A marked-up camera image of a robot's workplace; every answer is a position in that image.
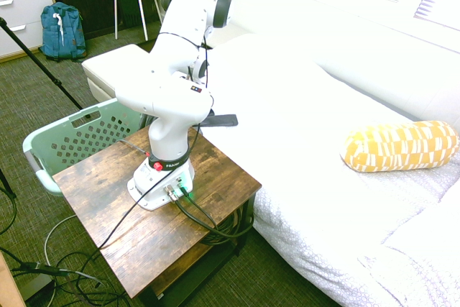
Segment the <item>black tripod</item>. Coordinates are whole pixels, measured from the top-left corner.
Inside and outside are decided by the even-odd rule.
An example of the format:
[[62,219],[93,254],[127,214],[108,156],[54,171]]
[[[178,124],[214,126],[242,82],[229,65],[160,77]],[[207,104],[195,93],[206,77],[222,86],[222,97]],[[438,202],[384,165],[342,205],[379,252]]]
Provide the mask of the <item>black tripod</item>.
[[58,80],[52,73],[35,57],[35,55],[26,47],[24,43],[6,26],[6,21],[0,17],[0,27],[27,53],[28,56],[38,65],[39,68],[50,78],[50,80],[77,106],[78,109],[83,109],[82,106],[68,93],[63,87],[63,83]]

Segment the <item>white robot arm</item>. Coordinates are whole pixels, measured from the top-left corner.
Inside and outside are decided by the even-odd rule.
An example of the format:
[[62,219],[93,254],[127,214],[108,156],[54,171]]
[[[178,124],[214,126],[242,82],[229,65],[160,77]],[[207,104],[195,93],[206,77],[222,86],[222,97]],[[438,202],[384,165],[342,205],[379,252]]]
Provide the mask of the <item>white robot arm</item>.
[[[231,0],[161,0],[161,4],[167,11],[142,85],[128,83],[115,90],[120,103],[158,118],[149,128],[152,154],[128,182],[135,200],[148,191],[140,203],[148,210],[167,203],[165,187],[174,188],[179,180],[189,192],[192,190],[188,129],[207,117],[213,101],[201,84],[173,73],[194,64],[203,38],[213,28],[225,27],[231,18]],[[174,172],[162,180],[171,170]]]

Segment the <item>bolster pillow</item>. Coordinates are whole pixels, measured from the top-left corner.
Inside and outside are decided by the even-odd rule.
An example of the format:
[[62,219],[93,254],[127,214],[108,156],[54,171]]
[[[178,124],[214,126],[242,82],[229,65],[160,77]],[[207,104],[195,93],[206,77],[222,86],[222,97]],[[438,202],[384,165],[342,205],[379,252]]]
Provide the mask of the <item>bolster pillow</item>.
[[445,122],[378,124],[351,131],[340,156],[359,172],[411,170],[445,165],[459,136]]

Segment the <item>drawer handle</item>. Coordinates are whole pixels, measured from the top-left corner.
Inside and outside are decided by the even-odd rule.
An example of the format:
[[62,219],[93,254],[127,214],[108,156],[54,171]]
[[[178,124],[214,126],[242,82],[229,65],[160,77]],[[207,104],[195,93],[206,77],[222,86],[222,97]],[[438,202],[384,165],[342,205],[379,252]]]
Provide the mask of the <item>drawer handle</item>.
[[11,4],[13,4],[13,0],[3,0],[3,1],[0,1],[0,6],[11,5]]
[[9,28],[12,32],[18,32],[19,30],[24,30],[26,29],[26,26],[25,25],[19,25],[18,27],[14,27],[14,28]]

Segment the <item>robot label sticker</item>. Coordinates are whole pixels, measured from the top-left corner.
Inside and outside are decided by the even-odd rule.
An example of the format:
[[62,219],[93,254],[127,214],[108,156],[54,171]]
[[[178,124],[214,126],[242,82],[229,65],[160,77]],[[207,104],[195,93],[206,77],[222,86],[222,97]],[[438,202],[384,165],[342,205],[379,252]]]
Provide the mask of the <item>robot label sticker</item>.
[[201,92],[201,88],[197,87],[197,86],[192,86],[190,89],[192,89],[193,91],[196,91],[197,93],[200,93]]

